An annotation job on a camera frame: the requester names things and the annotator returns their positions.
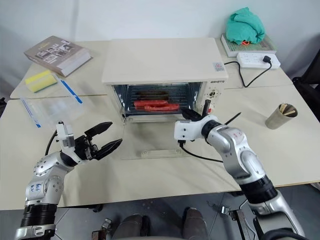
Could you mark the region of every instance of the green cloth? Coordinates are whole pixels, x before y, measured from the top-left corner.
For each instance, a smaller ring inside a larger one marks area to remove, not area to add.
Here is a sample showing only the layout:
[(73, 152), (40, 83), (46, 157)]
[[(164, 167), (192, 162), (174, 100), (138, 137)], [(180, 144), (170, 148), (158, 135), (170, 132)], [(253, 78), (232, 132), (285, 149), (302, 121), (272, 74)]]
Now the green cloth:
[(236, 11), (226, 23), (226, 38), (237, 44), (243, 41), (258, 44), (264, 39), (265, 34), (263, 23), (257, 15), (249, 11), (248, 7)]

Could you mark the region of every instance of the book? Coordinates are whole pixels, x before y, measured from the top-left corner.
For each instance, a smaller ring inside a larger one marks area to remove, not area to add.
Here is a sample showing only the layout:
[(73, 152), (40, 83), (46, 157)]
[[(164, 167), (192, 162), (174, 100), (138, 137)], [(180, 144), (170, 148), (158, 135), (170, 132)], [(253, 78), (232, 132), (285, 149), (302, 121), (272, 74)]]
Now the book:
[(31, 61), (64, 77), (92, 58), (87, 48), (57, 36), (48, 37), (24, 54)]
[(226, 34), (223, 33), (221, 35), (221, 42), (224, 46), (226, 54), (228, 57), (236, 57), (238, 53), (266, 53), (266, 54), (275, 54), (277, 52), (277, 48), (275, 44), (271, 41), (271, 39), (265, 35), (264, 39), (258, 44), (236, 44), (235, 42), (231, 42), (227, 39)]

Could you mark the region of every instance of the red sausage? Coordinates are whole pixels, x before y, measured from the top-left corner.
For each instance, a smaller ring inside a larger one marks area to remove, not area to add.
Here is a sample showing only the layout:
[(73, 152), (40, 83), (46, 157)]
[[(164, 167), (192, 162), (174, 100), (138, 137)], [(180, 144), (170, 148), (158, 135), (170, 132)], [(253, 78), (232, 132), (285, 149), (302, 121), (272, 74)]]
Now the red sausage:
[(179, 107), (180, 107), (179, 104), (167, 103), (165, 105), (160, 105), (160, 106), (147, 105), (147, 106), (144, 106), (144, 110), (146, 110), (147, 112), (177, 111)]
[(167, 100), (139, 100), (139, 101), (134, 101), (133, 104), (135, 107), (144, 107), (144, 106), (158, 106), (158, 105), (164, 105), (167, 104)]

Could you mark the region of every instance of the white wall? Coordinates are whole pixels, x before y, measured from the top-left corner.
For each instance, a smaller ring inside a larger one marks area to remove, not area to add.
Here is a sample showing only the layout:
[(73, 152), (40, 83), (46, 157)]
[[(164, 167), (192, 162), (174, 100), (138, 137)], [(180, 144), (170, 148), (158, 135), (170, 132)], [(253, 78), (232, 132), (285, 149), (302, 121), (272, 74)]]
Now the white wall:
[(30, 66), (23, 52), (50, 35), (71, 41), (219, 37), (228, 16), (243, 7), (261, 18), (284, 71), (303, 73), (320, 48), (318, 0), (1, 0), (0, 96)]

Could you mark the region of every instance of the yellow sponge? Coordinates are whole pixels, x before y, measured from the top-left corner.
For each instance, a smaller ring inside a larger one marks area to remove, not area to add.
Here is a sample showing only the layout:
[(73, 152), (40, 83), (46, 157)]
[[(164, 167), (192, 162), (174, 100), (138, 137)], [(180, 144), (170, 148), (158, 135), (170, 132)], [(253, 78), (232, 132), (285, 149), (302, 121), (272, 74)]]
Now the yellow sponge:
[(33, 93), (40, 91), (50, 85), (57, 83), (55, 77), (51, 74), (50, 70), (43, 71), (36, 75), (26, 78), (26, 87)]

